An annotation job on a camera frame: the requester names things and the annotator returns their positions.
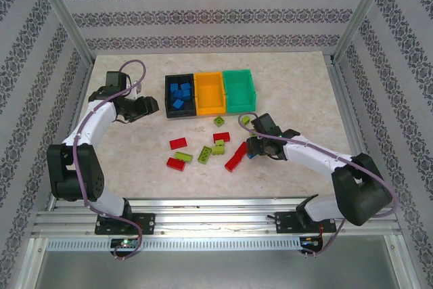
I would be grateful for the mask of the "wide green lego brick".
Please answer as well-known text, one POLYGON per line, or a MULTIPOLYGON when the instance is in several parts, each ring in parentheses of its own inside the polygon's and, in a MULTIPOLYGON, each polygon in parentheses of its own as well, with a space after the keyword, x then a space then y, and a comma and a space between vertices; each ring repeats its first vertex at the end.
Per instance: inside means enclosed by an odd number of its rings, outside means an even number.
POLYGON ((198 156, 198 162, 201 164, 206 164, 211 154, 212 148, 204 146, 200 152, 200 155, 198 156))

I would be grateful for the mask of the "black plastic bin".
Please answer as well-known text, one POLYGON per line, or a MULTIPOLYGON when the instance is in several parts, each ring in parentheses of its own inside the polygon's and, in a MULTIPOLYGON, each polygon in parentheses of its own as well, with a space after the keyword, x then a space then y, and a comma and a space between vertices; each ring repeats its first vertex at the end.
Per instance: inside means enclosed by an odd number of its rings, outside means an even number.
POLYGON ((166 117, 167 118, 181 118, 181 117, 189 117, 196 115, 196 100, 195 100, 195 90, 194 90, 194 79, 193 74, 176 74, 176 75, 167 75, 165 76, 165 108, 166 108, 166 117), (191 84, 191 103, 185 102, 185 107, 183 110, 174 110, 172 107, 173 102, 176 100, 172 98, 170 93, 173 92, 170 90, 171 83, 178 83, 179 90, 181 89, 182 83, 190 83, 191 84))

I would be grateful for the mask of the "green plastic bin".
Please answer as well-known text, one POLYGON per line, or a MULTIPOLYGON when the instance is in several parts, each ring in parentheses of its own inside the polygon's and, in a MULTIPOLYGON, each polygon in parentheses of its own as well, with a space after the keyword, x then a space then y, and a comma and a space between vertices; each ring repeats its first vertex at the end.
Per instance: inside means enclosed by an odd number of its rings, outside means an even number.
POLYGON ((223 81, 228 113, 256 110, 256 90, 250 70, 224 70, 223 81))

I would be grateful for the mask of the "orange plastic bin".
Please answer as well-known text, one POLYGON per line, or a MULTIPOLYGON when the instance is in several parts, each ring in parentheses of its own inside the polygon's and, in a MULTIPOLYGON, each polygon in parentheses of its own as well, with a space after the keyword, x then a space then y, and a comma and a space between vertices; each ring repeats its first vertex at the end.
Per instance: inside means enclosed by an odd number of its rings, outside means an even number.
POLYGON ((198 116, 226 113, 226 93, 221 71, 195 73, 194 92, 198 116))

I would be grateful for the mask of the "gray metal panel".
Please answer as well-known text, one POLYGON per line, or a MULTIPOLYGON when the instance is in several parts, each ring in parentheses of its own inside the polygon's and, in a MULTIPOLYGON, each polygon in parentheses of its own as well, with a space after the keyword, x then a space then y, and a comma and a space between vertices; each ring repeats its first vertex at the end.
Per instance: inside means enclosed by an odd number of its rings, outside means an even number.
POLYGON ((398 289, 384 257, 290 251, 147 252, 125 262, 107 252, 48 252, 36 289, 398 289))

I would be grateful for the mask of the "aluminum side rail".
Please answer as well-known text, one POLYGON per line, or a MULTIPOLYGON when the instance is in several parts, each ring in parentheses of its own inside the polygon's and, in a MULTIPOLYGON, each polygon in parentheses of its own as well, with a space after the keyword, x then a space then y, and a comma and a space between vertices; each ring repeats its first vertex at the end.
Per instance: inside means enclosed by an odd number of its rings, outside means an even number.
POLYGON ((361 136, 361 130, 340 68, 332 62, 330 55, 325 55, 324 60, 351 153, 354 155, 361 152, 367 154, 368 151, 361 136))
MULTIPOLYGON (((68 132, 66 133, 65 137, 62 137, 62 140, 65 140, 67 137, 69 137, 72 132, 77 128, 78 125, 80 125, 81 120, 81 112, 83 110, 84 102, 86 101, 86 92, 89 86, 89 81, 92 75, 93 67, 89 67, 85 73, 84 79, 81 84, 81 88, 79 89, 79 94, 75 102, 74 112, 72 115, 72 120, 70 121, 68 132)), ((72 190, 73 194, 78 195, 78 199, 81 200, 82 194, 80 190, 80 183, 78 182, 78 176, 76 175, 75 170, 69 170, 70 175, 66 176, 66 181, 69 182, 68 186, 64 188, 64 191, 62 194, 66 193, 66 190, 72 190)))

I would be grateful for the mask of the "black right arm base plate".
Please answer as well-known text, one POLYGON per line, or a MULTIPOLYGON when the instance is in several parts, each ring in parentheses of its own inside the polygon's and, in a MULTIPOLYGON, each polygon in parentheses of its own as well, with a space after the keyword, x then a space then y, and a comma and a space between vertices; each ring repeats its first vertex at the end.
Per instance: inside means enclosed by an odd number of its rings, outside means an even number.
POLYGON ((336 232, 336 224, 330 219, 313 221, 307 215, 297 212, 276 212, 275 213, 276 232, 278 234, 325 234, 336 232))

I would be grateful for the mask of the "aluminum rail frame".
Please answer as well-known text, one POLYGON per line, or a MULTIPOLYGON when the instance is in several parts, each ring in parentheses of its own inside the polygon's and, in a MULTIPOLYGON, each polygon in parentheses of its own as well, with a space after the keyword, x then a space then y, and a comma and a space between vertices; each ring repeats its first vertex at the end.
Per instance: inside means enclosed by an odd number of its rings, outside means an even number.
MULTIPOLYGON (((302 198, 131 200, 135 213, 156 216, 154 236, 162 238, 234 238, 275 236, 270 215, 293 211, 302 198)), ((39 211, 32 238, 90 238, 97 217, 79 202, 58 200, 39 211)))

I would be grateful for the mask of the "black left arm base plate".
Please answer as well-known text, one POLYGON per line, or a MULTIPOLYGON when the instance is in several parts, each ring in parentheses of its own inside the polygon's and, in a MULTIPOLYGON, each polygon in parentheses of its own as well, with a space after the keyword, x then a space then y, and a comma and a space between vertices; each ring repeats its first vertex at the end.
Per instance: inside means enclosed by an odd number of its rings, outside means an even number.
MULTIPOLYGON (((152 213, 133 213, 132 223, 140 226, 143 235, 153 235, 155 218, 155 214, 152 213)), ((95 225, 95 234, 108 236, 137 236, 139 233, 138 229, 130 223, 98 216, 95 225)))

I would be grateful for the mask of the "aluminum frame post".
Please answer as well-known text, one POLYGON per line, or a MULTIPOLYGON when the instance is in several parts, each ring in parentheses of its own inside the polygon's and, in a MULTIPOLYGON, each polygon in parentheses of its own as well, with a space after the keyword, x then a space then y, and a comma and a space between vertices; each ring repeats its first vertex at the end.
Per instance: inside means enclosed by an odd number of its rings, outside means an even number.
POLYGON ((348 25, 342 33, 340 40, 338 41, 335 51, 331 56, 332 64, 336 66, 341 60, 345 51, 350 45, 350 42, 355 37, 355 34, 365 19, 369 8, 373 4, 374 0, 360 0, 356 6, 353 15, 348 21, 348 25))
POLYGON ((81 57, 84 59, 87 65, 95 63, 95 56, 90 50, 84 36, 81 34, 72 14, 67 8, 64 0, 48 0, 53 8, 55 14, 59 18, 60 22, 64 26, 66 32, 72 39, 74 46, 78 50, 81 57))

